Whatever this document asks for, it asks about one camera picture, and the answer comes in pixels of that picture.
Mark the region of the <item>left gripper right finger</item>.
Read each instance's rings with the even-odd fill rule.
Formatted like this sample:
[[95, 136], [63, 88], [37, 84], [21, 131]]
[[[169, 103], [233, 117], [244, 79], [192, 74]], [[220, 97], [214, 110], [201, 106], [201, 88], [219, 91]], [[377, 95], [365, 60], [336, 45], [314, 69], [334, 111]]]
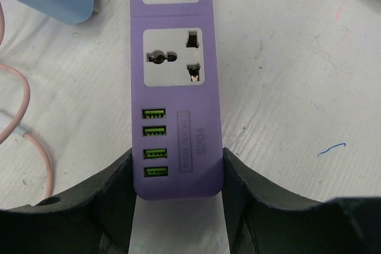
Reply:
[[318, 202], [280, 187], [223, 150], [231, 253], [380, 253], [380, 198]]

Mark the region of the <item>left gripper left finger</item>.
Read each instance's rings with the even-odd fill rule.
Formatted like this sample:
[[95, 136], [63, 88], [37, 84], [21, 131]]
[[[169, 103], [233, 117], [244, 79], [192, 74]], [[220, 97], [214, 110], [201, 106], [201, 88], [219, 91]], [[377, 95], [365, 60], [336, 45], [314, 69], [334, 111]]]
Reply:
[[85, 181], [1, 211], [1, 253], [128, 253], [135, 212], [132, 152]]

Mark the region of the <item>purple power strip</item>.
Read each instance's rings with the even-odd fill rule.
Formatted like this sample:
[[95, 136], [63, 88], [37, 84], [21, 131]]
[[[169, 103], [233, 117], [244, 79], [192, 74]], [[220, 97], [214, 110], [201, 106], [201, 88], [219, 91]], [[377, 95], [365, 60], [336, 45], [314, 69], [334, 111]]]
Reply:
[[213, 0], [130, 0], [130, 44], [135, 192], [216, 195], [224, 166]]

